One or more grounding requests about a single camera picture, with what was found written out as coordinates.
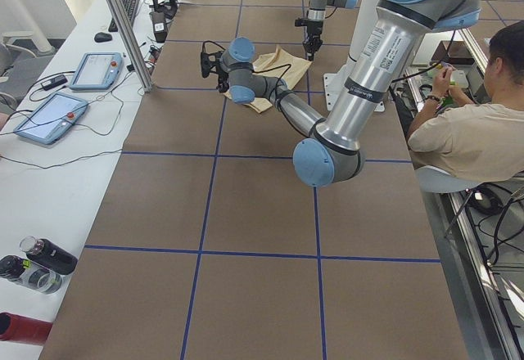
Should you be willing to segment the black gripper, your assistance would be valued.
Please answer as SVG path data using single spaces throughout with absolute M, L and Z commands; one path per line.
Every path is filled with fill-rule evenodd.
M 220 93 L 226 93 L 229 88 L 228 71 L 224 70 L 221 65 L 217 65 L 216 72 L 218 75 L 217 90 Z
M 323 21 L 322 20 L 310 20 L 305 21 L 306 27 L 306 39 L 304 41 L 304 47 L 306 49 L 306 56 L 308 61 L 314 60 L 314 55 L 323 44 L 321 34 L 323 32 Z

